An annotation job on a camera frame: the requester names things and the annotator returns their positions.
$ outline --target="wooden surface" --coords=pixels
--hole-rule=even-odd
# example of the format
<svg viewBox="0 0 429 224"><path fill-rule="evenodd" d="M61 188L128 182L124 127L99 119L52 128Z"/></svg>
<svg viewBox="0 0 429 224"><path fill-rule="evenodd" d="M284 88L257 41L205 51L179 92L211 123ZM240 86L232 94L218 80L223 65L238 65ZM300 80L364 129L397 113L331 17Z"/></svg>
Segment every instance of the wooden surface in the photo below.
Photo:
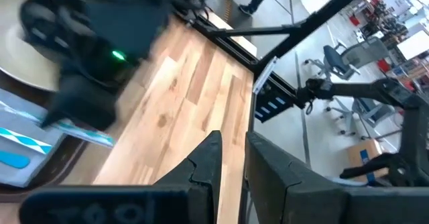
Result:
<svg viewBox="0 0 429 224"><path fill-rule="evenodd" d="M242 46L256 54L253 45ZM119 99L121 117L109 131L119 138L116 146L90 145L64 184L151 184L220 129L218 223L237 223L252 73L176 19L151 55ZM0 223L18 224L17 207L0 204Z"/></svg>

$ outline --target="desk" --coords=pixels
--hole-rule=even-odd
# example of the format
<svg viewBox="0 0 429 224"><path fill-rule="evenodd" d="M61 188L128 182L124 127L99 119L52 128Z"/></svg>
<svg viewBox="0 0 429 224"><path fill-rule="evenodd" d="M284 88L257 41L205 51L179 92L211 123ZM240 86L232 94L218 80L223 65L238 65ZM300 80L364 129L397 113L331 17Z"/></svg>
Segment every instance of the desk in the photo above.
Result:
<svg viewBox="0 0 429 224"><path fill-rule="evenodd" d="M215 15L210 20L221 27ZM235 38L256 54L244 38ZM151 184L214 129L223 134L218 223L237 223L253 74L175 18L119 99L112 150L90 145L64 184ZM18 224L18 204L0 204L0 223Z"/></svg>

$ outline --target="office chair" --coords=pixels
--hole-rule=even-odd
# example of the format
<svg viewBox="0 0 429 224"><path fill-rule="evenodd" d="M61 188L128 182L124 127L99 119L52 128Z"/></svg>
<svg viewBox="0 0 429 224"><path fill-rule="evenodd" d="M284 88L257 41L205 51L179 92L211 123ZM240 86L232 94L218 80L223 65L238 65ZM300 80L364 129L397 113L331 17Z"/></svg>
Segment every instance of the office chair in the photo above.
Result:
<svg viewBox="0 0 429 224"><path fill-rule="evenodd" d="M389 51L383 42L376 37L369 38L364 42L346 48L342 53L338 53L337 50L341 46L346 48L340 41L334 48L332 46L324 46L323 62L308 59L304 64L311 63L319 67L320 72L317 73L317 76L324 74L327 80L330 80L331 74L335 74L343 80L349 80L355 73L360 74L359 68L389 56Z"/></svg>
<svg viewBox="0 0 429 224"><path fill-rule="evenodd" d="M340 119L344 119L346 128L340 131L340 134L355 135L356 132L351 130L353 115L356 113L361 121L365 121L372 128L376 128L379 123L388 117L395 114L395 108L390 105L377 103L372 99L358 98L353 101L351 110L348 109L341 101L337 98L334 100L340 105L337 107L327 107L326 111L337 111L341 113Z"/></svg>

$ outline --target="green light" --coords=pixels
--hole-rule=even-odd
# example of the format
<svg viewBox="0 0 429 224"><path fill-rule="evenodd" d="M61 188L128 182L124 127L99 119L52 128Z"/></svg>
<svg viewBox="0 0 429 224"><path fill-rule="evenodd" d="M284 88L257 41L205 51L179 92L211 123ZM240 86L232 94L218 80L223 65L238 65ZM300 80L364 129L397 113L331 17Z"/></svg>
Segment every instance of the green light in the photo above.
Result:
<svg viewBox="0 0 429 224"><path fill-rule="evenodd" d="M120 59L120 60L125 60L125 55L117 50L113 50L112 54L114 55L114 57Z"/></svg>

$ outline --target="gray floor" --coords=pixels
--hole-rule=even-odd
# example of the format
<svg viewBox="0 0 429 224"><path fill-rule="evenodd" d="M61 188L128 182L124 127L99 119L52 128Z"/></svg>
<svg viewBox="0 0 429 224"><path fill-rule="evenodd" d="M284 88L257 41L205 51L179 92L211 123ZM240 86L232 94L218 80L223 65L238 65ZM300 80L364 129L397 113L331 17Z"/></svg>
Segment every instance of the gray floor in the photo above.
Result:
<svg viewBox="0 0 429 224"><path fill-rule="evenodd" d="M247 4L250 0L235 0L237 3ZM265 0L253 15L253 26L269 26L289 24L308 17L308 13L300 0ZM353 34L354 27L341 15L334 16L325 25L316 30L292 51L280 59L275 72L291 85L298 87L316 73L311 66L303 66L306 59L323 59L322 47L334 46L336 40L341 40L346 45L356 44ZM258 48L258 56L263 56L274 46L281 42L285 36L257 36L251 41ZM360 76L354 76L349 82L371 82L383 75L375 65L366 66ZM348 107L351 107L353 99L340 98ZM298 108L288 109L277 117L260 123L255 122L255 131L277 144L295 157L307 162L311 168L323 176L338 176L343 168L349 167L349 161L345 149L360 142L359 137L366 135L362 123L356 119L357 136L349 137L339 135L344 127L341 120L336 120L339 114L327 113L325 108L330 104L326 101L315 101L314 109L310 115L305 115ZM369 127L370 134L387 133L398 129L395 121L400 121L398 116L388 119L377 129ZM399 136L395 135L384 141L387 149L394 150L399 143ZM257 223L255 210L250 212L250 223Z"/></svg>

